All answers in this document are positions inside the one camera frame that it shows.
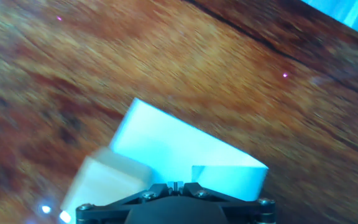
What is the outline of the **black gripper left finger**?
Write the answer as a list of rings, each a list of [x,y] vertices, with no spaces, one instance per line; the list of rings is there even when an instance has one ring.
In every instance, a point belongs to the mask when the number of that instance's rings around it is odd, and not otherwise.
[[[76,224],[113,223],[125,220],[129,212],[138,205],[143,205],[161,198],[176,196],[176,182],[153,184],[148,190],[120,199],[108,205],[97,206],[92,203],[80,205],[75,210]]]

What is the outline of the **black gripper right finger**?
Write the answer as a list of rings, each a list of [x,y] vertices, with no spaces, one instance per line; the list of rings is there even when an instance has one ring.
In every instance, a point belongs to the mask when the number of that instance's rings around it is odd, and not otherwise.
[[[176,182],[176,196],[206,202],[207,205],[201,208],[207,209],[208,215],[218,214],[207,208],[214,205],[229,223],[276,224],[276,202],[273,199],[258,198],[248,202],[202,187],[196,182]]]

